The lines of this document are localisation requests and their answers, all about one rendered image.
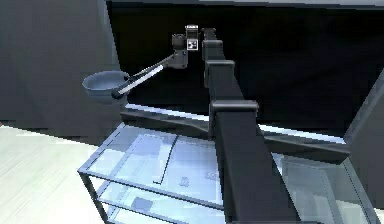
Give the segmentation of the black television set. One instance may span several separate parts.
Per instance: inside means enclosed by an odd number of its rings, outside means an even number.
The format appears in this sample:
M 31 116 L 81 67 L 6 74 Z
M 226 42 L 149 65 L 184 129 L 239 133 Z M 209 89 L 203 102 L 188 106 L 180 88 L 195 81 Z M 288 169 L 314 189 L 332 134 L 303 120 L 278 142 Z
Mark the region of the black television set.
M 187 23 L 213 28 L 270 150 L 330 163 L 384 155 L 384 5 L 108 5 L 121 66 L 134 72 Z

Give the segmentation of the glass television stand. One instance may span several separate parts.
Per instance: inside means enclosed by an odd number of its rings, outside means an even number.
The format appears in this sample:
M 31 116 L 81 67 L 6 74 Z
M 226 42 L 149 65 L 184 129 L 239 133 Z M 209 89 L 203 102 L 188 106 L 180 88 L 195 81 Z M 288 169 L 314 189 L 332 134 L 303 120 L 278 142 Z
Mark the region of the glass television stand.
M 307 224 L 384 224 L 349 161 L 273 159 Z M 104 224 L 229 224 L 211 141 L 121 124 L 78 173 Z

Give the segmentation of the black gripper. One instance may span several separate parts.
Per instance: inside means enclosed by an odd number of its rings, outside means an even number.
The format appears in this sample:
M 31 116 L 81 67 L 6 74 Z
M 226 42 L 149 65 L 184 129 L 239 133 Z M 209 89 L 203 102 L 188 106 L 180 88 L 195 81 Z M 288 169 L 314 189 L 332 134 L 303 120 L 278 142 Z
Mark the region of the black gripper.
M 153 77 L 155 74 L 164 69 L 172 60 L 172 67 L 175 69 L 184 69 L 188 63 L 188 53 L 185 46 L 186 40 L 184 34 L 172 35 L 172 46 L 174 49 L 173 55 L 161 60 L 160 62 L 149 66 L 142 71 L 129 76 L 122 71 L 115 71 L 115 76 L 119 78 L 118 85 L 111 91 L 113 99 L 121 99 L 131 89 L 145 82 L 147 79 Z

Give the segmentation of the grey-blue bowl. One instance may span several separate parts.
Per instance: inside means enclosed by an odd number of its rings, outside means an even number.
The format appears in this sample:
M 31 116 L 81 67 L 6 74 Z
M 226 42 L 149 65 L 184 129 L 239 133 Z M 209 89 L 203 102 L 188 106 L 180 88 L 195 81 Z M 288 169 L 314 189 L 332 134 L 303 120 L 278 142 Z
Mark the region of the grey-blue bowl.
M 86 77 L 82 86 L 88 97 L 99 104 L 122 104 L 124 99 L 113 98 L 112 92 L 125 84 L 128 77 L 128 73 L 119 70 L 102 71 Z

